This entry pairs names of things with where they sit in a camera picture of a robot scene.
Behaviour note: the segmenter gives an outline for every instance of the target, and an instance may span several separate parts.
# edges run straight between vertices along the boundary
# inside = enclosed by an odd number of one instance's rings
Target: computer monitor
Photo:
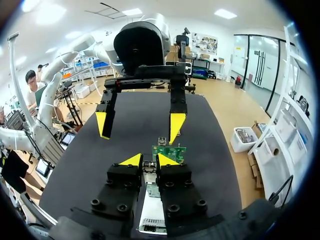
[[[40,88],[38,91],[35,92],[35,101],[36,101],[36,105],[38,107],[40,106],[42,93],[44,92],[46,87],[47,87],[47,85],[43,86],[42,88]]]

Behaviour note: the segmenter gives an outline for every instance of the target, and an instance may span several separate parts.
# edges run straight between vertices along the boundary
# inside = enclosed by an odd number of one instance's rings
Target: table
[[[235,166],[224,134],[203,96],[186,94],[188,115],[175,140],[186,147],[185,162],[192,170],[192,181],[208,203],[208,215],[234,216],[242,208]],[[160,92],[123,92],[118,95],[110,140],[99,137],[93,114],[64,152],[40,200],[55,219],[69,216],[70,208],[90,212],[90,201],[106,181],[113,163],[135,154],[152,157],[158,137],[168,136],[170,94]],[[143,185],[136,208],[132,237],[145,237],[139,225],[146,187]]]

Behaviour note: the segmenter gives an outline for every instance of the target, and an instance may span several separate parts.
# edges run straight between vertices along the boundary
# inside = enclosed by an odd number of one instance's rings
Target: cable
[[[286,203],[287,197],[288,197],[289,192],[290,192],[290,189],[291,189],[291,185],[292,185],[293,179],[294,179],[294,176],[291,175],[291,176],[285,181],[285,183],[280,187],[280,189],[279,189],[272,197],[270,197],[270,198],[268,199],[269,202],[271,202],[276,196],[278,196],[278,195],[280,194],[280,192],[281,192],[281,191],[285,188],[285,186],[288,184],[288,182],[290,182],[290,183],[289,183],[289,188],[288,188],[288,190],[287,190],[287,192],[286,192],[286,195],[285,195],[285,198],[284,198],[284,201],[283,201],[283,203],[282,203],[282,205],[281,205],[281,207],[280,207],[280,208],[282,208],[282,207],[285,205],[285,203]]]

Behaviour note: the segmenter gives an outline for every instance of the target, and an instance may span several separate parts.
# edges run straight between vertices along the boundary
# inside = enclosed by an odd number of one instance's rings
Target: circuit board
[[[152,160],[155,162],[157,160],[157,154],[162,154],[171,160],[182,164],[184,162],[184,157],[182,154],[186,152],[186,150],[186,147],[152,146]]]

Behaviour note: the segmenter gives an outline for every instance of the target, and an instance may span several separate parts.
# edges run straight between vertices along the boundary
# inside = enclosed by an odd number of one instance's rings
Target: black mat
[[[186,147],[185,163],[192,181],[208,203],[208,215],[233,216],[241,209],[241,196],[232,157],[224,134],[207,100],[187,94],[188,115],[175,140]],[[118,95],[110,140],[99,137],[95,114],[90,117],[53,171],[40,206],[52,217],[69,216],[70,208],[90,211],[106,181],[112,163],[138,153],[152,157],[158,137],[168,137],[170,94],[123,92]],[[140,191],[137,222],[145,188]]]

